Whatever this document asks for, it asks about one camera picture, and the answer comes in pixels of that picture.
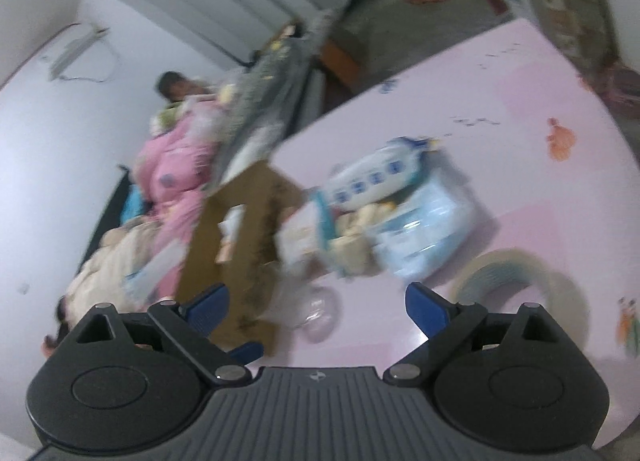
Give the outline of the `blue face mask pack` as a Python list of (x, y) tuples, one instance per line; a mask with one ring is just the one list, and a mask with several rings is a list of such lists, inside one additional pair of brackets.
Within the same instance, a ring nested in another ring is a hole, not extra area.
[(474, 197), (442, 172), (427, 178), (397, 209), (368, 231), (378, 265), (405, 281), (436, 273), (475, 228)]

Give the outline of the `cream cloth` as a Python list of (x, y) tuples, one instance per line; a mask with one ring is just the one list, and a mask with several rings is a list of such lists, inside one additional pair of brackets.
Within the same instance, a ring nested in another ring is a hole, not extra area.
[(378, 271), (370, 233), (376, 225), (387, 220), (396, 208), (392, 201), (375, 202), (337, 218), (337, 237), (329, 241), (329, 253), (344, 276), (369, 276)]

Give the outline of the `cotton swab bag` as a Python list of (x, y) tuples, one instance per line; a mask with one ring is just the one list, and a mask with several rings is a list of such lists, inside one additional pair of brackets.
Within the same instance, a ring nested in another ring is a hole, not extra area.
[(326, 196), (320, 189), (314, 189), (303, 205), (285, 218), (274, 241), (283, 265), (303, 268), (314, 261), (329, 265), (329, 241), (335, 237)]

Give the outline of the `wet wipes pack blue dots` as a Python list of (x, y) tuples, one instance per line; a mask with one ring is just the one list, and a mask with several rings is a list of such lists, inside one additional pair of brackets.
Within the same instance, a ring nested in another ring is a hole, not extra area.
[(321, 187), (330, 208), (354, 212), (416, 186), (427, 175), (428, 154), (437, 149), (434, 138), (397, 137), (352, 161)]

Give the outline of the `orange striped towel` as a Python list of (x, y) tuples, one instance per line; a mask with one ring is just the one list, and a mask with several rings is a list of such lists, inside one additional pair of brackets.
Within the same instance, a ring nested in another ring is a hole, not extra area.
[(224, 219), (218, 224), (221, 233), (220, 246), (216, 256), (217, 264), (226, 264), (233, 255), (235, 242), (238, 240), (239, 232), (244, 218), (245, 206), (239, 204), (232, 207)]

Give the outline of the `clear plastic package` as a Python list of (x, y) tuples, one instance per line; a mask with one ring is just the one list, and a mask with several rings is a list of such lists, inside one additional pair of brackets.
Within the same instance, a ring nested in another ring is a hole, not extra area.
[(129, 302), (142, 307), (170, 296), (164, 280), (177, 271), (185, 258), (186, 245), (179, 239), (171, 240), (148, 264), (126, 277), (122, 288)]

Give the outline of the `brown cardboard box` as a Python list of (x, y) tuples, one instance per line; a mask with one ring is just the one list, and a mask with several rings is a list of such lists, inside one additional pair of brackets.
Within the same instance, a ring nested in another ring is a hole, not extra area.
[[(186, 303), (211, 285), (223, 283), (230, 296), (229, 311), (210, 340), (235, 348), (245, 342), (262, 343), (265, 354), (278, 348), (280, 329), (259, 316), (267, 309), (274, 289), (278, 260), (276, 233), (282, 212), (303, 204), (304, 194), (288, 177), (266, 161), (254, 163), (205, 202), (192, 233), (183, 263), (176, 299)], [(222, 233), (219, 225), (234, 207), (242, 206), (238, 236), (227, 262), (219, 263)]]

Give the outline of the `cream plush bundle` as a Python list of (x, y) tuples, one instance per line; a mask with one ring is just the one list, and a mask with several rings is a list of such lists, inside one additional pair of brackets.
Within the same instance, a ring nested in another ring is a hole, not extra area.
[(73, 329), (87, 311), (100, 303), (119, 313), (140, 311), (143, 303), (126, 291), (126, 280), (152, 259), (160, 223), (139, 216), (102, 236), (99, 247), (81, 265), (64, 294), (65, 321)]

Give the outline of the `clear drinking glass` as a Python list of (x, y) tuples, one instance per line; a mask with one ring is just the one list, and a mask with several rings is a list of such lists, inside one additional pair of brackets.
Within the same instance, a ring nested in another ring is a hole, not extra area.
[(321, 343), (335, 331), (341, 317), (341, 298), (333, 289), (276, 268), (271, 299), (260, 319), (300, 332), (310, 343)]

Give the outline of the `clear packing tape roll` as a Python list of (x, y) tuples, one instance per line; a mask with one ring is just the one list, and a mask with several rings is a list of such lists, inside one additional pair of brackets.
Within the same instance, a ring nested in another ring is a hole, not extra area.
[(583, 347), (590, 327), (587, 296), (576, 283), (533, 253), (501, 249), (480, 255), (464, 266), (451, 285), (450, 299), (461, 304), (486, 303), (503, 288), (523, 292), (536, 288), (539, 304)]

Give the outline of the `pink floral blanket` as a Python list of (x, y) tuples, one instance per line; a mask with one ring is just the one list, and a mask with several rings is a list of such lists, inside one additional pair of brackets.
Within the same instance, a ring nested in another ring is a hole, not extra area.
[(144, 144), (134, 163), (134, 182), (151, 204), (151, 220), (160, 224), (152, 256), (173, 242), (189, 247), (224, 142), (227, 114), (217, 100), (190, 97), (180, 106), (180, 114), (170, 131)]

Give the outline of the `grey green quilt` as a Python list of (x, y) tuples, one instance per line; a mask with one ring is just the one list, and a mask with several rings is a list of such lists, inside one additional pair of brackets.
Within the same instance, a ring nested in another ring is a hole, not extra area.
[(322, 116), (326, 73), (320, 53), (336, 20), (336, 10), (322, 10), (300, 36), (274, 41), (245, 73), (210, 169), (211, 192)]

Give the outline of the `child with dark hair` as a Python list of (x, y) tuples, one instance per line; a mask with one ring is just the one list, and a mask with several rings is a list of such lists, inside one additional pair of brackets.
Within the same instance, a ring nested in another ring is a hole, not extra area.
[(186, 97), (204, 95), (206, 88), (177, 71), (164, 72), (155, 83), (155, 89), (168, 103), (182, 103)]

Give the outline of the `orange wooden stool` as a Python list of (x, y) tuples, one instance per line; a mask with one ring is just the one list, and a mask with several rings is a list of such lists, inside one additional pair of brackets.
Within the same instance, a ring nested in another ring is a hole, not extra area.
[(352, 93), (361, 93), (367, 82), (367, 47), (349, 30), (335, 26), (320, 52), (322, 66)]

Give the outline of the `white air conditioner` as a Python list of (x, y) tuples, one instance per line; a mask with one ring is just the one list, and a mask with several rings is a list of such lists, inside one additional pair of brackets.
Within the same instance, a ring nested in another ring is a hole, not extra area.
[(65, 71), (110, 31), (110, 28), (100, 28), (93, 24), (73, 24), (50, 39), (37, 55), (37, 64), (49, 82), (60, 80), (102, 83), (103, 79), (67, 77)]

